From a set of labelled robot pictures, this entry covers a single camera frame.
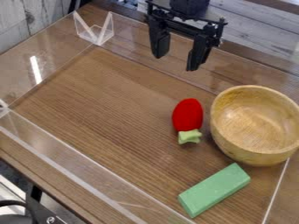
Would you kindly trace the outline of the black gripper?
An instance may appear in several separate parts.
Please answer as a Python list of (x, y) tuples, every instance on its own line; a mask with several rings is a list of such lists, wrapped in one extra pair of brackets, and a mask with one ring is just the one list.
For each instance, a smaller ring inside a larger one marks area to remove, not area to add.
[(210, 0), (145, 0), (153, 56), (160, 59), (169, 51), (169, 31), (194, 37), (186, 71), (196, 71), (205, 63), (210, 47), (220, 45), (224, 26), (228, 24), (225, 18), (210, 11), (209, 2)]

